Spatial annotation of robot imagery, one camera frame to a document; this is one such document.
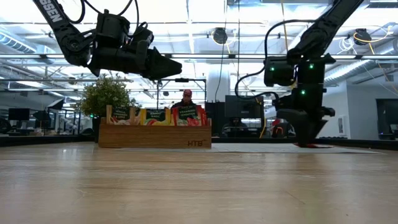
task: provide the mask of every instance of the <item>red snack bag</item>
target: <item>red snack bag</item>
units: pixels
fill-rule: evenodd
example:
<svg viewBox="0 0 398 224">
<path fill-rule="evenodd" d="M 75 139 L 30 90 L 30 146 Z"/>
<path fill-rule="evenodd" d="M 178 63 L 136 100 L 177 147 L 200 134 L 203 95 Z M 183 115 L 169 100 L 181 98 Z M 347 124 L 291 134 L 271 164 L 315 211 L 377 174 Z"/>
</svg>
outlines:
<svg viewBox="0 0 398 224">
<path fill-rule="evenodd" d="M 183 106 L 173 108 L 174 126 L 206 126 L 205 110 L 200 106 Z"/>
</svg>

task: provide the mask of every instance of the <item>potted plant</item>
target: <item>potted plant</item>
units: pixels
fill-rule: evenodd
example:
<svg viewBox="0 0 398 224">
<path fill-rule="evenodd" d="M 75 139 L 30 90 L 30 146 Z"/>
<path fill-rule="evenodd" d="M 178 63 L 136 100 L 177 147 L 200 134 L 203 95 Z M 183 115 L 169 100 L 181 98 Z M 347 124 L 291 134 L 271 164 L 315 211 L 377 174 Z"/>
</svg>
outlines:
<svg viewBox="0 0 398 224">
<path fill-rule="evenodd" d="M 93 115 L 95 143 L 98 142 L 101 118 L 106 117 L 106 105 L 141 107 L 135 99 L 129 99 L 126 79 L 101 75 L 95 83 L 87 85 L 82 100 L 76 107 L 85 115 Z"/>
</svg>

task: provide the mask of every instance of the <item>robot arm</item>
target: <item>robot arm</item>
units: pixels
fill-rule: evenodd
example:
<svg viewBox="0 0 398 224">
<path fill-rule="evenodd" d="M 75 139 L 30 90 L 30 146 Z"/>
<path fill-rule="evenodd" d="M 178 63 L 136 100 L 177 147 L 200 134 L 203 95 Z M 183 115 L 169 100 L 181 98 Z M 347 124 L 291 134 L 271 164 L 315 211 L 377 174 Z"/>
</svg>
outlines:
<svg viewBox="0 0 398 224">
<path fill-rule="evenodd" d="M 88 67 L 97 77 L 101 69 L 138 73 L 150 80 L 182 71 L 180 63 L 162 56 L 155 47 L 148 49 L 154 36 L 147 27 L 139 26 L 129 36 L 130 22 L 105 10 L 98 14 L 96 29 L 79 32 L 57 0 L 34 2 L 52 28 L 65 60 L 72 65 Z"/>
<path fill-rule="evenodd" d="M 326 124 L 324 116 L 334 116 L 332 108 L 322 106 L 325 64 L 335 63 L 329 54 L 322 55 L 338 29 L 363 0 L 334 0 L 332 7 L 320 16 L 301 36 L 286 57 L 267 57 L 264 83 L 290 86 L 297 81 L 292 94 L 273 101 L 277 117 L 286 119 L 295 129 L 299 146 L 311 143 Z"/>
</svg>

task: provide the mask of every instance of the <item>gray mat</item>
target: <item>gray mat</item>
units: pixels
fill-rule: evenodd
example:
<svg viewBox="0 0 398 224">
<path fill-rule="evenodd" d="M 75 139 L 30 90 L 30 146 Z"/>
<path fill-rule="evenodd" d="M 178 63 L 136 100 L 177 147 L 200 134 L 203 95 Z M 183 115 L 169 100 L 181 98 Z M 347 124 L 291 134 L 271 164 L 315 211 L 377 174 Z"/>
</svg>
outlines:
<svg viewBox="0 0 398 224">
<path fill-rule="evenodd" d="M 367 153 L 380 154 L 379 152 L 330 147 L 307 149 L 293 144 L 247 144 L 247 143 L 213 143 L 211 149 L 116 149 L 115 151 L 129 152 L 256 152 L 256 153 Z"/>
</svg>

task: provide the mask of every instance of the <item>wooden box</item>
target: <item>wooden box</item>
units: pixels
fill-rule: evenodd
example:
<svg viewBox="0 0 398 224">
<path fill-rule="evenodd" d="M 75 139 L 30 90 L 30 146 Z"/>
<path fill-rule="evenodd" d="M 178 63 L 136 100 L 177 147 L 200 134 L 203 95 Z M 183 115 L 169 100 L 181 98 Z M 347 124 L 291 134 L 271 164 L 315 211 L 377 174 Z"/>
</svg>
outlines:
<svg viewBox="0 0 398 224">
<path fill-rule="evenodd" d="M 211 126 L 135 126 L 99 127 L 99 147 L 211 149 Z"/>
</svg>

